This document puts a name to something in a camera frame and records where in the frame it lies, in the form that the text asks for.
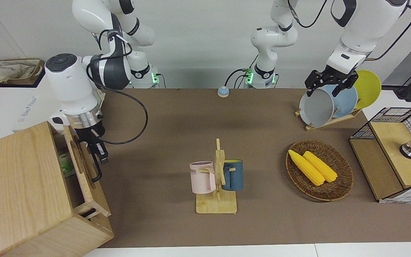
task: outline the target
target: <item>green item in drawer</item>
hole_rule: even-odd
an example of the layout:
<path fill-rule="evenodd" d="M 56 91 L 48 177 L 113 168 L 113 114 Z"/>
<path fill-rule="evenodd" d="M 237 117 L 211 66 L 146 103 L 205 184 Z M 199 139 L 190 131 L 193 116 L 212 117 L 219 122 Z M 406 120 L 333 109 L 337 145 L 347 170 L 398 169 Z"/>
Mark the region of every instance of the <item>green item in drawer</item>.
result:
<path fill-rule="evenodd" d="M 69 177 L 75 174 L 74 164 L 72 163 L 71 155 L 69 153 L 60 155 L 59 161 L 64 177 Z"/>

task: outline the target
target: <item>wooden mug holder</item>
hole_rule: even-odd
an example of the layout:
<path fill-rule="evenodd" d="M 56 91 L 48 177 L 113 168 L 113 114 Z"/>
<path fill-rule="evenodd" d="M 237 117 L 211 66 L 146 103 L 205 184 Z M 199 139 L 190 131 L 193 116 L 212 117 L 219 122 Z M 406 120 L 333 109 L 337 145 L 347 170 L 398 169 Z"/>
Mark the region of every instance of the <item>wooden mug holder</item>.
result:
<path fill-rule="evenodd" d="M 235 191 L 222 189 L 225 185 L 223 166 L 225 164 L 225 150 L 220 148 L 220 139 L 217 138 L 217 150 L 215 150 L 215 185 L 217 189 L 207 194 L 196 194 L 196 213 L 236 213 L 237 199 Z"/>
<path fill-rule="evenodd" d="M 294 113 L 295 116 L 300 117 L 300 110 L 301 110 L 301 109 L 299 108 L 299 110 Z M 337 113 L 338 110 L 339 110 L 339 108 L 336 108 L 336 109 L 334 110 L 333 116 L 334 116 L 334 114 Z M 352 118 L 356 117 L 356 115 L 358 115 L 361 111 L 362 111 L 362 109 L 354 109 L 349 115 L 343 116 L 343 117 L 340 117 L 340 118 L 331 118 L 331 119 L 330 119 L 328 122 L 326 122 L 324 125 L 318 126 L 318 127 L 313 127 L 313 126 L 312 126 L 312 123 L 307 124 L 307 126 L 305 127 L 305 130 L 306 130 L 306 131 L 316 130 L 316 129 L 319 129 L 320 127 L 326 127 L 326 126 L 335 124 L 335 123 L 337 123 L 337 122 L 342 122 L 342 121 L 344 121 L 344 120 L 352 119 Z"/>

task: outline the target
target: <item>blue mug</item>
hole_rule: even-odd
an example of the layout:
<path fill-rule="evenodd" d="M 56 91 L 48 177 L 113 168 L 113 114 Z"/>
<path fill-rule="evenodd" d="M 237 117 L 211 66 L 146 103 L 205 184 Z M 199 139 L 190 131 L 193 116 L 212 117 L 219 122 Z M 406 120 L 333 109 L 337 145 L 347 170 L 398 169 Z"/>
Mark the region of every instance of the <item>blue mug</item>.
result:
<path fill-rule="evenodd" d="M 226 185 L 223 190 L 239 191 L 243 189 L 243 162 L 242 160 L 225 160 L 223 166 Z"/>

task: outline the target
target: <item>yellow corn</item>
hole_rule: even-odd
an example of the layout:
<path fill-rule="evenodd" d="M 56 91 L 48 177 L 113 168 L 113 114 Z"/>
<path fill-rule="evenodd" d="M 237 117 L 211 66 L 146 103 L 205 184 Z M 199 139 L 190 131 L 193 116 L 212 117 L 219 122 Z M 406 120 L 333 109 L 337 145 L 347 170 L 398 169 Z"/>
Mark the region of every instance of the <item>yellow corn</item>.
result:
<path fill-rule="evenodd" d="M 306 151 L 303 157 L 323 175 L 326 181 L 333 182 L 337 179 L 337 173 L 313 153 Z"/>
<path fill-rule="evenodd" d="M 299 153 L 293 150 L 288 150 L 291 159 L 295 165 L 302 171 L 302 173 L 315 185 L 323 185 L 324 177 L 321 175 L 312 164 L 310 164 L 306 159 L 304 159 Z"/>

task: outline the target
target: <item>mug rack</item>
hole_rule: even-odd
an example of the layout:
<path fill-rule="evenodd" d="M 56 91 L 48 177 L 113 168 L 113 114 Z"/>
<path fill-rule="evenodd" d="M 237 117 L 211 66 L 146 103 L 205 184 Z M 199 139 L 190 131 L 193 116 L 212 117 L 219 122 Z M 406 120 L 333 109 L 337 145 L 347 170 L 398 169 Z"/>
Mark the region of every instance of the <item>mug rack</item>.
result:
<path fill-rule="evenodd" d="M 196 213 L 236 213 L 237 199 L 235 191 L 222 189 L 225 185 L 223 166 L 225 164 L 225 150 L 220 147 L 220 139 L 217 138 L 217 150 L 215 150 L 215 184 L 217 189 L 207 194 L 196 194 Z"/>

